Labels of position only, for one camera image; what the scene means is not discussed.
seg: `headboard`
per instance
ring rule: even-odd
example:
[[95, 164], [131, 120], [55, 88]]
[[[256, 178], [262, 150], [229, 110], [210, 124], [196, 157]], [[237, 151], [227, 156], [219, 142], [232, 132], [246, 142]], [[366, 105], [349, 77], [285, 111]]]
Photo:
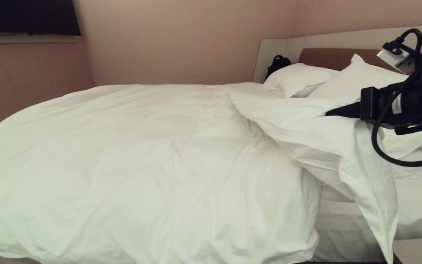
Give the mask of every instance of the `headboard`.
[[[342, 70], [350, 64], [353, 54], [357, 53], [369, 64], [386, 67], [376, 58], [377, 53], [385, 42], [395, 40], [410, 28], [417, 28], [422, 32], [422, 26], [419, 26], [262, 40], [253, 73], [253, 82], [264, 82], [268, 67], [276, 55], [283, 55], [292, 63], [304, 60], [304, 63], [308, 65]], [[415, 36], [409, 35], [405, 39], [405, 45], [415, 47]]]

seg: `black television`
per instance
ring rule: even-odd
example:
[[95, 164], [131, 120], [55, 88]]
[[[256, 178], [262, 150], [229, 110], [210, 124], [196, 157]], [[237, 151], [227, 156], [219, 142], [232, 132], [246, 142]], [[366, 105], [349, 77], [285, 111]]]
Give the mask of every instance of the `black television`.
[[0, 33], [81, 35], [73, 0], [0, 0]]

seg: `white duvet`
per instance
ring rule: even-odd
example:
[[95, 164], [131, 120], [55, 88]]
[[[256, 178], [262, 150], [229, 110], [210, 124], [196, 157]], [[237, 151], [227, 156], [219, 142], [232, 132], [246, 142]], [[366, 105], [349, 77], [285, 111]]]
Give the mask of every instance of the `white duvet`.
[[357, 202], [391, 263], [390, 167], [367, 125], [320, 117], [352, 101], [293, 102], [252, 83], [112, 85], [22, 110], [0, 123], [0, 255], [303, 262], [323, 183]]

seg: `pink wall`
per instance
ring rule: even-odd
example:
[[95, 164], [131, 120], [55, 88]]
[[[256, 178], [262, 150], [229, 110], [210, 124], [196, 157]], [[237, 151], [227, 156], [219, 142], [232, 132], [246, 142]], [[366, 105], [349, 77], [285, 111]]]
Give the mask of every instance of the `pink wall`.
[[422, 26], [422, 0], [298, 0], [295, 36]]
[[0, 44], [0, 122], [30, 105], [92, 88], [84, 44]]
[[96, 85], [251, 81], [260, 41], [291, 37], [297, 0], [77, 0]]

